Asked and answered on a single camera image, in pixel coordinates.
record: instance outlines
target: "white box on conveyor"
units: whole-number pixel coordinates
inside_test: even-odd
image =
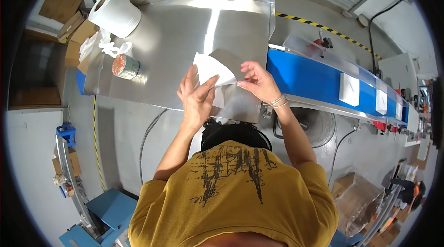
[[[359,105],[359,79],[341,72],[339,100],[351,105]]]

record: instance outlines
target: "black cable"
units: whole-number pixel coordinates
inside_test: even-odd
[[[369,39],[370,39],[370,50],[372,51],[372,61],[373,61],[373,74],[376,75],[376,62],[375,62],[375,53],[373,51],[373,41],[372,41],[372,31],[371,31],[371,25],[373,20],[379,16],[380,14],[383,14],[389,10],[391,10],[393,7],[395,7],[396,5],[400,4],[403,0],[398,0],[395,4],[393,4],[392,6],[388,7],[386,10],[379,12],[378,14],[374,15],[370,21],[369,21]]]
[[[329,178],[329,186],[330,186],[330,181],[332,180],[332,176],[333,176],[333,167],[334,167],[334,161],[336,160],[337,149],[339,148],[339,145],[341,144],[342,140],[344,140],[347,136],[349,136],[350,134],[352,134],[353,132],[355,132],[357,130],[358,130],[357,128],[353,129],[351,132],[344,135],[344,137],[341,139],[341,141],[339,141],[339,143],[336,145],[336,149],[334,150],[334,155],[333,155],[332,169],[330,171],[331,174],[330,174],[330,178]]]
[[[148,126],[147,130],[145,131],[145,135],[143,136],[142,144],[140,145],[140,156],[139,156],[139,172],[140,172],[140,182],[143,185],[143,179],[142,179],[142,151],[143,146],[145,145],[145,140],[147,139],[148,133],[153,129],[153,127],[156,125],[157,121],[159,121],[160,117],[163,113],[168,111],[166,108],[164,111],[162,111],[157,117],[154,118],[154,120],[151,122],[151,124]]]
[[[273,134],[276,138],[283,139],[284,136],[276,133],[276,126],[278,125],[278,115],[273,111],[274,121],[273,121]]]

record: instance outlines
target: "white tissue paper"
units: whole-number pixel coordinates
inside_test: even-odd
[[[141,17],[142,12],[129,0],[97,0],[88,20],[119,38],[125,38],[137,27]]]
[[[359,79],[341,72],[339,100],[342,100],[351,106],[359,105]]]
[[[376,79],[376,108],[375,110],[382,115],[387,114],[387,85]]]
[[[100,28],[100,33],[102,34],[102,39],[100,39],[99,48],[103,49],[102,51],[112,58],[116,58],[119,54],[128,53],[129,56],[132,56],[131,49],[133,48],[133,44],[131,42],[125,42],[122,44],[120,48],[114,46],[114,42],[111,42],[111,33],[107,30]]]
[[[92,47],[94,46],[94,42],[96,41],[97,38],[97,33],[96,32],[94,35],[92,35],[89,38],[86,38],[85,42],[83,42],[83,44],[80,46],[80,57],[79,57],[79,61],[82,62],[92,51]]]
[[[217,61],[211,56],[197,53],[194,56],[194,62],[197,66],[197,74],[199,75],[199,83],[203,84],[211,77],[219,75],[219,79],[214,85],[216,91],[214,92],[213,106],[224,107],[224,85],[236,84],[236,77],[234,74],[221,62]]]

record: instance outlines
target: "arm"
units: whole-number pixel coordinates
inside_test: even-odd
[[[290,106],[286,104],[275,109],[275,111],[281,122],[285,149],[287,150],[292,166],[297,168],[307,161],[316,162],[316,156],[311,148],[310,141],[291,111]]]
[[[271,74],[264,70],[258,62],[247,61],[241,67],[241,72],[247,72],[247,74],[243,81],[237,83],[238,86],[252,92],[265,103],[275,101],[281,96],[281,92]],[[280,106],[283,103],[285,103],[285,100],[281,100],[274,106]],[[288,105],[279,107],[276,109],[276,113],[281,122],[285,149],[293,167],[299,167],[307,161],[316,162],[316,156],[307,135],[305,135],[290,107]]]
[[[182,78],[177,95],[183,102],[183,121],[176,137],[165,152],[153,179],[167,181],[182,165],[186,163],[191,141],[203,123],[208,119],[213,107],[214,88],[218,76],[194,88],[193,78],[197,67],[192,65]]]

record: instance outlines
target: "white paper napkin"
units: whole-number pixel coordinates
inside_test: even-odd
[[[236,84],[236,77],[234,74],[224,64],[213,57],[197,52],[194,56],[193,64],[197,66],[197,74],[199,75],[200,84],[205,83],[215,75],[219,75],[219,79],[214,85],[216,91],[214,92],[213,106],[223,108],[225,88],[222,86]]]

